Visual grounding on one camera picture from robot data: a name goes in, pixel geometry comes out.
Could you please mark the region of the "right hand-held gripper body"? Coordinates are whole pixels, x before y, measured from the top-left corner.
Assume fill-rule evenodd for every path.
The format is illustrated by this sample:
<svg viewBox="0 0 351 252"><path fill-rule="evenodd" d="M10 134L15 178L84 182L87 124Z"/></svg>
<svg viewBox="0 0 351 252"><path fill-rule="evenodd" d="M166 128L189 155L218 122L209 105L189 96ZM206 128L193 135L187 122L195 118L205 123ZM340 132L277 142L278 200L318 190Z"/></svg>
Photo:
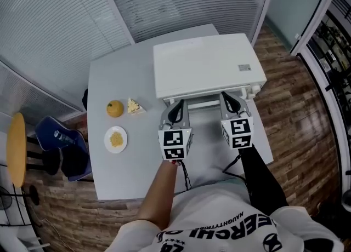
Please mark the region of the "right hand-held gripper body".
<svg viewBox="0 0 351 252"><path fill-rule="evenodd" d="M240 103L240 110L238 114L230 112L221 113L223 138L232 150L251 147L254 133L251 112L245 100L233 93L228 94Z"/></svg>

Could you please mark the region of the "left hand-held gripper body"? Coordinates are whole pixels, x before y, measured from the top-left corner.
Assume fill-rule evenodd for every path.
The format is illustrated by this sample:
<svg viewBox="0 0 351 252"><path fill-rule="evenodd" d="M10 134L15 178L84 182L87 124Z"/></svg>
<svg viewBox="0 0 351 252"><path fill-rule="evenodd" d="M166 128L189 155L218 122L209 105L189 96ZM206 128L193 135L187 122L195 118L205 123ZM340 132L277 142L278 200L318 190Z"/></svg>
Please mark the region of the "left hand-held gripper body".
<svg viewBox="0 0 351 252"><path fill-rule="evenodd" d="M193 142L193 129L190 126L188 104L185 100L183 120L171 124L168 120L167 107L160 119L158 126L158 141L160 144L162 158L166 161L181 161L187 159L191 144Z"/></svg>

